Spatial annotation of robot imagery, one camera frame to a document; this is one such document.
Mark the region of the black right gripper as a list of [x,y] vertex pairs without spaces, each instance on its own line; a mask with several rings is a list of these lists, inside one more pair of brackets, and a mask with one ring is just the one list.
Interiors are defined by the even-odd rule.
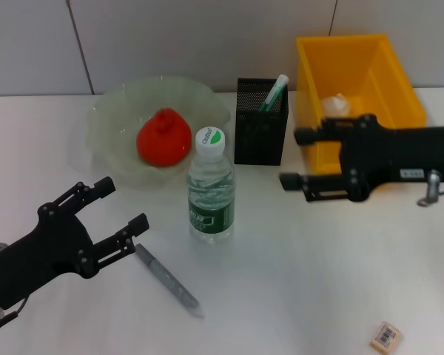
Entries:
[[324,118],[317,128],[294,130],[297,145],[342,142],[342,175],[282,172],[286,192],[302,192],[307,202],[363,202],[386,183],[426,183],[424,202],[437,202],[444,183],[444,126],[384,129],[375,115]]

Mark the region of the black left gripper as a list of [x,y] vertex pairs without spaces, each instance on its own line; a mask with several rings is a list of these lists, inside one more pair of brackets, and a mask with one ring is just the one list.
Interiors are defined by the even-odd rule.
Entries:
[[77,182],[38,211],[37,226],[0,251],[0,308],[6,310],[56,277],[75,273],[89,279],[99,269],[135,252],[134,237],[149,229],[141,213],[114,235],[93,244],[76,213],[115,191],[111,177],[87,186]]

